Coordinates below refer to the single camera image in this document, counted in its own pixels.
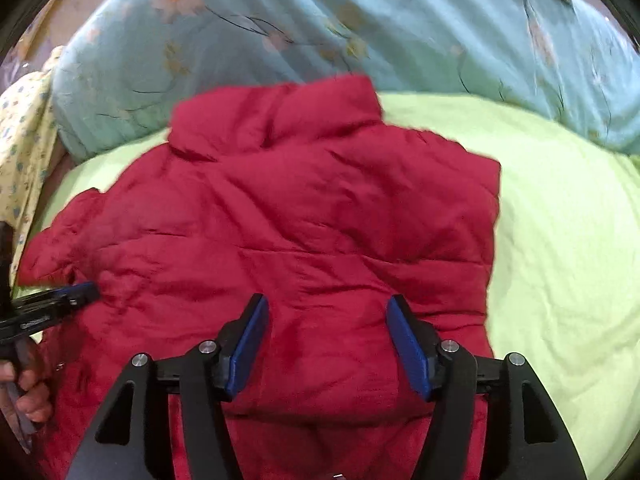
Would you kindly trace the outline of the person's left hand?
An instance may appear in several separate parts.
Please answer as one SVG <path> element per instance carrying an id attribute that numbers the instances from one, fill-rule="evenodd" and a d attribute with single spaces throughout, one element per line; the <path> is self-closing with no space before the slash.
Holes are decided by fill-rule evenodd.
<path id="1" fill-rule="evenodd" d="M 1 390 L 1 411 L 14 429 L 20 428 L 20 416 L 28 418 L 34 425 L 44 424 L 52 414 L 50 390 L 46 383 L 48 368 L 43 361 L 38 344 L 32 339 L 25 341 L 27 362 L 20 376 L 15 375 L 14 366 L 1 361 L 1 383 L 17 384 L 23 394 L 13 402 Z"/>

